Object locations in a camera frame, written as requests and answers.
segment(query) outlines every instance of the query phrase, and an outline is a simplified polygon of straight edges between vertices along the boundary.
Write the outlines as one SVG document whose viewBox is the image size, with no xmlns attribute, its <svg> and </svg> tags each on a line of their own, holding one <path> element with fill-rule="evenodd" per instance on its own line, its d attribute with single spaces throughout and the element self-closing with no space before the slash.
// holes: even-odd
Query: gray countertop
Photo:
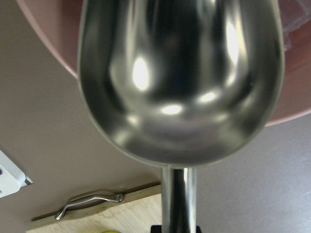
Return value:
<svg viewBox="0 0 311 233">
<path fill-rule="evenodd" d="M 77 81 L 15 1 L 0 1 L 0 149 L 34 184 L 0 199 L 0 232 L 95 189 L 126 190 L 160 170 L 116 151 L 89 120 Z M 311 232 L 311 115 L 265 128 L 221 163 L 199 168 L 204 233 Z"/>
</svg>

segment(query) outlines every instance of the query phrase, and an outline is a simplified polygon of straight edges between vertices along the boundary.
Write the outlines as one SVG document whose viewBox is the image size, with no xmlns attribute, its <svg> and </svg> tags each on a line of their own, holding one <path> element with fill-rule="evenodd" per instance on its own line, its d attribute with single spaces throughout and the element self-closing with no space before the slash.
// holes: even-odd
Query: pink bowl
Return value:
<svg viewBox="0 0 311 233">
<path fill-rule="evenodd" d="M 57 60 L 77 78 L 77 45 L 82 0 L 17 0 L 24 15 Z M 267 125 L 311 112 L 311 21 L 290 33 L 284 86 Z"/>
</svg>

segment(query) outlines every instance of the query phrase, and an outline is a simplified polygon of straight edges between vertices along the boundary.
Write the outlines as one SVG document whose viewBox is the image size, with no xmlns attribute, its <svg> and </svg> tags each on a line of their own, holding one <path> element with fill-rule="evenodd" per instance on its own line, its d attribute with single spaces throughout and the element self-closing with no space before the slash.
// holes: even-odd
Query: black object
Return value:
<svg viewBox="0 0 311 233">
<path fill-rule="evenodd" d="M 161 225 L 151 226 L 151 233 L 161 233 Z M 196 227 L 196 233 L 202 233 L 200 227 Z"/>
</svg>

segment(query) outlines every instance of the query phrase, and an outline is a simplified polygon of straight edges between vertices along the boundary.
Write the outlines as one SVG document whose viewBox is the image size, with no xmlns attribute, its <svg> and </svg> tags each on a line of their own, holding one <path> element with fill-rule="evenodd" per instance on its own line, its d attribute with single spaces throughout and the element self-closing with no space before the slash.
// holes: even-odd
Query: pink container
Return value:
<svg viewBox="0 0 311 233">
<path fill-rule="evenodd" d="M 82 0 L 17 0 L 26 18 L 57 60 L 77 78 Z M 267 125 L 311 112 L 311 0 L 279 0 L 286 48 L 284 86 Z"/>
</svg>

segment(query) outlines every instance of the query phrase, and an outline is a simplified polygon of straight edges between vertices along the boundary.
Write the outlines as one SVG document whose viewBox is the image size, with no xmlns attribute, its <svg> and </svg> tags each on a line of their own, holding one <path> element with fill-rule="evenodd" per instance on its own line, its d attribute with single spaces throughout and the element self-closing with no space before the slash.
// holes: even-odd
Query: scoop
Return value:
<svg viewBox="0 0 311 233">
<path fill-rule="evenodd" d="M 162 232 L 194 233 L 195 166 L 245 145 L 284 75 L 277 1 L 89 0 L 79 83 L 124 154 L 162 167 Z"/>
</svg>

